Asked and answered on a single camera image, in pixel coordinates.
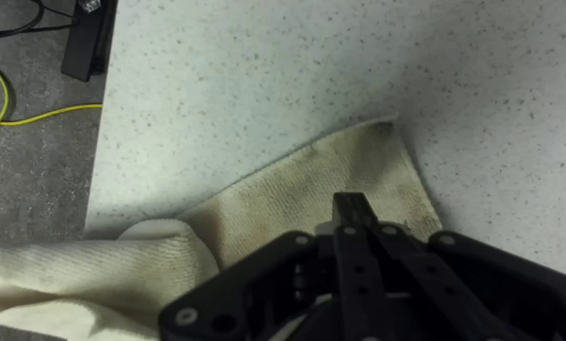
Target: yellow cable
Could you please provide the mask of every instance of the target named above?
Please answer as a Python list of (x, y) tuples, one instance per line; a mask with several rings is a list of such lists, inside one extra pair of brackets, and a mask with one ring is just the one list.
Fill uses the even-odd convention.
[(30, 123), (43, 121), (43, 119), (62, 115), (62, 113), (70, 113), (70, 111), (100, 109), (102, 108), (102, 104), (98, 104), (98, 102), (87, 102), (87, 104), (64, 106), (58, 109), (36, 113), (32, 117), (24, 117), (24, 119), (17, 119), (17, 121), (5, 121), (3, 117), (11, 106), (11, 90), (2, 73), (0, 73), (0, 89), (2, 89), (0, 126), (22, 126), (22, 125), (30, 125)]

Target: cream towel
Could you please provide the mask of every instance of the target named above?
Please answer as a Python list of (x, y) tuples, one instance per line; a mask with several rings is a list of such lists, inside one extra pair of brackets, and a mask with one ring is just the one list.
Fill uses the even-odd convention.
[(441, 229), (393, 126), (359, 125), (181, 214), (193, 229), (153, 219), (117, 240), (0, 250), (0, 323), (72, 341), (153, 341), (159, 310), (215, 274), (215, 261), (227, 267), (289, 229), (314, 231), (335, 191), (365, 191), (382, 219), (420, 238)]

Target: gray carpet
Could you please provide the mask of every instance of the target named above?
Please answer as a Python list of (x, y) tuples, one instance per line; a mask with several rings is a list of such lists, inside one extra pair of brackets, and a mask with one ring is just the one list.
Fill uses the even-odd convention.
[[(45, 0), (45, 3), (70, 13), (73, 0)], [(0, 0), (0, 28), (19, 24), (32, 13), (28, 0)], [(64, 20), (47, 15), (45, 24)], [(102, 77), (81, 83), (58, 72), (64, 43), (66, 32), (0, 39), (0, 70), (15, 89), (11, 117), (102, 100)], [(81, 234), (96, 128), (98, 111), (0, 128), (0, 248), (70, 240)], [(0, 341), (28, 339), (47, 337), (0, 327)]]

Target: speckled countertop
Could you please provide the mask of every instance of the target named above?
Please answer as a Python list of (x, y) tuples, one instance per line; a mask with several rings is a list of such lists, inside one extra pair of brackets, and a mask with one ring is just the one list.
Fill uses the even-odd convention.
[(391, 115), (448, 227), (566, 270), (566, 0), (126, 0), (87, 233)]

